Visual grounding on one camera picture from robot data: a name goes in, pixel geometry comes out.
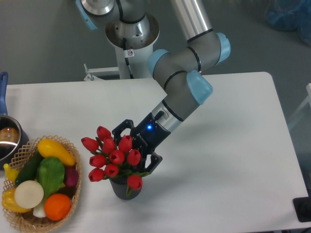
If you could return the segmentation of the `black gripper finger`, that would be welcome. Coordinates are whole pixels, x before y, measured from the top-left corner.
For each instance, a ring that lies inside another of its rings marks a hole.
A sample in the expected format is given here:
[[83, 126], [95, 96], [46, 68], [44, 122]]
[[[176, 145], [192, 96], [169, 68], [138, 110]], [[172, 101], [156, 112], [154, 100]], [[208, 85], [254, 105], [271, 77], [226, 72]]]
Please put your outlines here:
[[137, 171], [139, 173], [148, 172], [149, 174], [151, 174], [163, 160], [162, 156], [156, 154], [155, 152], [152, 152], [150, 154], [150, 160], [151, 160], [150, 164], [147, 167], [145, 167], [147, 156], [148, 154], [142, 155], [141, 161], [137, 166]]
[[116, 143], [116, 145], [118, 146], [122, 136], [121, 133], [126, 130], [129, 129], [130, 130], [130, 136], [134, 139], [134, 141], [136, 140], [135, 136], [132, 134], [132, 130], [134, 129], [134, 122], [131, 119], [125, 119], [121, 124], [119, 124], [113, 131], [113, 138], [114, 141]]

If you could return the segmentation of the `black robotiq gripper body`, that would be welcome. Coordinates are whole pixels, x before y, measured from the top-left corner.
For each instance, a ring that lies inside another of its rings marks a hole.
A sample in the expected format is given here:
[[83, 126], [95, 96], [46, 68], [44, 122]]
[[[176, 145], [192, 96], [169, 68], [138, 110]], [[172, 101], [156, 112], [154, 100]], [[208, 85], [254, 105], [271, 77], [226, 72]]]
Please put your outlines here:
[[141, 155], [151, 154], [171, 134], [158, 123], [162, 116], [164, 113], [157, 113], [156, 116], [149, 113], [140, 124], [131, 129], [134, 149], [138, 149]]

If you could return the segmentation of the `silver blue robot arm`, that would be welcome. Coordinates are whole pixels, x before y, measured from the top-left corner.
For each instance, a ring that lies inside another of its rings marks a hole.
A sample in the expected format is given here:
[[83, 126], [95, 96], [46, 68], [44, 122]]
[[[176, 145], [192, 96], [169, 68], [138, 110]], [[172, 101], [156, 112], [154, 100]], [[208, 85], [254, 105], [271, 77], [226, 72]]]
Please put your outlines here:
[[78, 0], [76, 6], [90, 29], [105, 29], [118, 63], [116, 68], [87, 69], [88, 76], [113, 73], [121, 79], [153, 78], [166, 93], [140, 124], [125, 120], [113, 130], [117, 142], [125, 129], [130, 130], [133, 146], [141, 153], [133, 170], [150, 173], [162, 160], [156, 147], [211, 95], [213, 88], [200, 71], [225, 60], [230, 42], [214, 32], [200, 0], [172, 1], [188, 43], [177, 54], [153, 49], [159, 25], [142, 0]]

